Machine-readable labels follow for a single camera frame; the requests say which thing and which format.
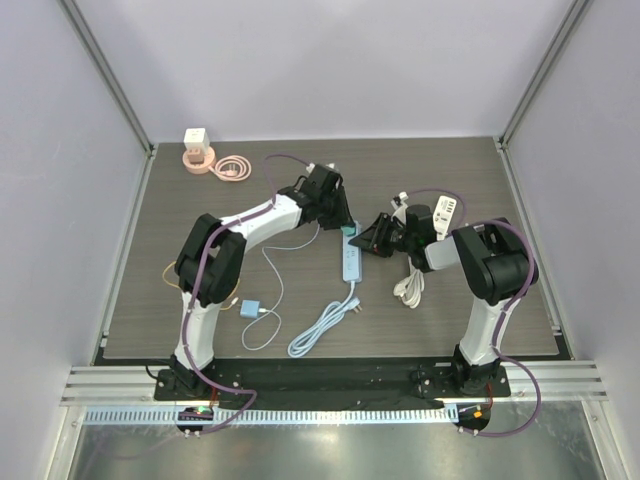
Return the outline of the green plug adapter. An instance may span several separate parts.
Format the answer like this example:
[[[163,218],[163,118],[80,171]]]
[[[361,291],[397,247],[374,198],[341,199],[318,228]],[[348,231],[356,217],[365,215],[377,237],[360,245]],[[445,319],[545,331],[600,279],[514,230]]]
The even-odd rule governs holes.
[[[354,223],[353,225],[344,225],[341,227],[342,234],[346,237],[355,237],[360,232],[360,225],[358,223]]]

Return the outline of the blue power strip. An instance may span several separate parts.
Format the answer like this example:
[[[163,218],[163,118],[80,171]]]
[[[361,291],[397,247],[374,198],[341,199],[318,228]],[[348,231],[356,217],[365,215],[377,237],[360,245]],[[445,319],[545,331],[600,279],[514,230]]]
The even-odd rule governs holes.
[[[349,288],[348,294],[344,300],[329,303],[315,323],[289,343],[287,354],[290,358],[306,356],[323,335],[337,326],[349,312],[361,310],[356,287],[362,281],[362,254],[359,248],[348,244],[352,238],[342,234],[342,281]]]

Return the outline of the white power strip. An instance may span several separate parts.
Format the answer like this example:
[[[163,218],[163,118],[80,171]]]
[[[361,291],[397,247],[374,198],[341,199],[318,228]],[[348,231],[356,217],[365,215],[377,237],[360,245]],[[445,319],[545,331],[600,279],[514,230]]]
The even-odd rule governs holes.
[[[436,232],[436,239],[442,241],[449,232],[449,227],[453,220],[458,201],[447,195],[440,195],[435,206],[433,224]],[[393,214],[400,220],[406,219],[406,211],[399,215]],[[397,282],[393,288],[393,295],[406,307],[415,309],[419,306],[424,291],[424,274],[416,269],[407,258],[408,275]]]

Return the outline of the pink round socket base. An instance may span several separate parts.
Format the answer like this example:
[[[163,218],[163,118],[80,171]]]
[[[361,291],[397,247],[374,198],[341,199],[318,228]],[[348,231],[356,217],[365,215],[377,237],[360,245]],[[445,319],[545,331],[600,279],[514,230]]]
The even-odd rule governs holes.
[[[193,175],[213,174],[223,182],[242,182],[252,174],[251,162],[240,155],[218,158],[212,147],[206,152],[200,149],[187,149],[182,155],[185,169]]]

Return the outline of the blue charger with white cable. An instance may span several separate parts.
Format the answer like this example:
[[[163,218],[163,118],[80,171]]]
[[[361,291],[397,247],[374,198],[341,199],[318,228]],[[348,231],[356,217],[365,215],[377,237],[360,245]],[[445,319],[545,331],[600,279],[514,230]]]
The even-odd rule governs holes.
[[[285,294],[285,283],[283,281],[283,278],[277,268],[277,266],[275,265],[275,263],[272,261],[272,259],[269,256],[269,251],[282,251],[282,252],[294,252],[294,251],[298,251],[301,249],[304,249],[305,247],[311,245],[316,238],[318,237],[320,232],[320,228],[317,227],[313,236],[306,241],[305,243],[298,245],[298,246],[293,246],[293,247],[281,247],[281,246],[263,246],[261,248],[261,254],[264,258],[264,260],[267,262],[268,266],[271,268],[271,270],[273,271],[273,273],[275,274],[276,280],[278,282],[278,285],[280,287],[280,292],[279,295],[275,301],[275,303],[270,307],[270,308],[266,308],[266,307],[262,307],[261,303],[258,300],[248,300],[248,299],[244,299],[241,303],[241,307],[240,307],[240,316],[244,319],[248,319],[249,323],[244,327],[244,329],[241,332],[241,344],[243,346],[243,348],[249,352],[257,352],[257,351],[261,351],[263,349],[265,349],[267,346],[269,346],[273,340],[276,338],[276,336],[279,334],[281,327],[282,327],[282,317],[281,315],[277,312],[278,307],[280,306],[283,298],[284,298],[284,294]],[[249,346],[247,343],[247,332],[249,331],[249,329],[251,327],[254,327],[255,325],[257,325],[259,322],[261,322],[263,319],[267,318],[268,316],[273,316],[276,318],[277,320],[277,325],[276,328],[274,330],[274,332],[271,334],[271,336],[265,341],[263,342],[261,345],[259,346]]]

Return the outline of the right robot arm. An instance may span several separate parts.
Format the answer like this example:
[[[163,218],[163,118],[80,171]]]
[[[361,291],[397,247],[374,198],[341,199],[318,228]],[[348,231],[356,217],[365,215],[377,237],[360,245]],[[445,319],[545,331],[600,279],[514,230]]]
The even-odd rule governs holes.
[[[501,366],[500,345],[512,310],[537,282],[538,267],[526,237],[506,218],[442,232],[425,205],[404,215],[382,213],[349,243],[388,258],[405,253],[411,265],[430,273],[459,265],[473,294],[467,329],[455,346],[449,374],[452,387],[470,396],[486,391]]]

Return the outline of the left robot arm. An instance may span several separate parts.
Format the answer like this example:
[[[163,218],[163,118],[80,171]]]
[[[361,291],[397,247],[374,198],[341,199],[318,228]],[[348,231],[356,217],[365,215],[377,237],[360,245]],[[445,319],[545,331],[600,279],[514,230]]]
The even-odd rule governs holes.
[[[323,230],[353,227],[342,175],[313,165],[291,186],[235,216],[201,215],[175,264],[183,313],[178,344],[166,381],[188,398],[205,397],[213,386],[206,368],[214,361],[214,334],[222,304],[233,293],[245,254],[264,241],[315,222]]]

